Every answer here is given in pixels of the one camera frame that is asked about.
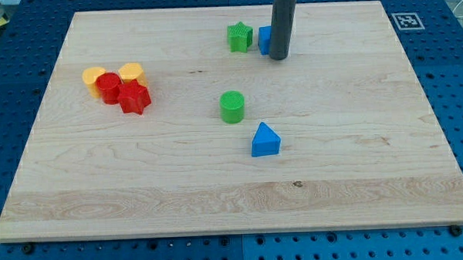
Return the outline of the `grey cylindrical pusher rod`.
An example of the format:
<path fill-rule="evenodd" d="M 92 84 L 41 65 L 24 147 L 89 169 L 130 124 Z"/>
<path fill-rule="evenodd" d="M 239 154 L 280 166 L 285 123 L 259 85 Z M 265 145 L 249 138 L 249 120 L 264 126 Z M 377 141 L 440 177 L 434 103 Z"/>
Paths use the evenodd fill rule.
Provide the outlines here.
<path fill-rule="evenodd" d="M 273 0 L 269 56 L 284 60 L 289 55 L 296 0 Z"/>

